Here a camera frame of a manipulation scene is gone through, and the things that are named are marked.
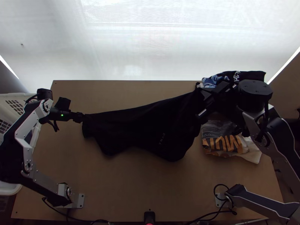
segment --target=metal mount bracket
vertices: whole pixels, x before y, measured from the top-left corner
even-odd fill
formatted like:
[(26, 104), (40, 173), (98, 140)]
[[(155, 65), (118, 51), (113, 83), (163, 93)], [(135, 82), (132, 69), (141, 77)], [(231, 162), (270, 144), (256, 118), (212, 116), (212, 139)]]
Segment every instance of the metal mount bracket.
[(56, 208), (65, 208), (65, 209), (81, 209), (83, 207), (83, 202), (84, 202), (84, 194), (80, 193), (77, 194), (77, 196), (73, 197), (73, 201), (71, 204), (66, 205), (66, 206), (57, 206)]
[[(224, 195), (224, 193), (216, 193), (216, 196), (220, 199), (226, 199), (226, 196)], [(216, 197), (214, 197), (214, 199), (216, 202), (216, 207), (220, 208), (221, 205), (224, 203), (224, 201), (221, 201), (221, 200), (217, 199)], [(225, 203), (224, 207), (229, 208), (230, 202)]]

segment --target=white laundry basket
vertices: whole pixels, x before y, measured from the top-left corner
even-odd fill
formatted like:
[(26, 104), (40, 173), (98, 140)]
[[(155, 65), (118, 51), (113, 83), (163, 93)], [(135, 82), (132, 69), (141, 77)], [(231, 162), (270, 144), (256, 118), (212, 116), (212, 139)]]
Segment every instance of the white laundry basket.
[[(0, 145), (3, 141), (4, 133), (24, 113), (25, 101), (33, 95), (25, 93), (0, 94)], [(40, 127), (41, 124), (37, 123), (33, 135), (38, 135)], [(0, 181), (0, 195), (14, 195), (21, 188), (22, 185), (20, 184)]]

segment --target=tabletop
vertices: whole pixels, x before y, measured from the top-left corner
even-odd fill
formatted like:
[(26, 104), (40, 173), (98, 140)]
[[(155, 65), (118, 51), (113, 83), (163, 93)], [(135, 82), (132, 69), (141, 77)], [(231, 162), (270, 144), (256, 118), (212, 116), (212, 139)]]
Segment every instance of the tabletop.
[[(195, 81), (53, 81), (51, 89), (54, 103), (65, 97), (71, 100), (73, 112), (89, 114), (146, 105), (194, 87)], [(139, 222), (151, 210), (157, 221), (190, 221), (218, 210), (213, 187), (219, 183), (229, 187), (240, 183), (248, 191), (282, 201), (272, 161), (266, 155), (258, 165), (241, 157), (206, 155), (198, 136), (178, 162), (137, 148), (107, 158), (93, 138), (84, 139), (81, 124), (68, 121), (58, 126), (57, 133), (48, 124), (42, 126), (33, 158), (39, 171), (85, 194), (83, 208), (73, 209), (73, 217)], [(41, 198), (22, 187), (12, 218), (65, 220)], [(223, 213), (217, 220), (264, 218), (247, 208), (236, 211), (236, 216)]]

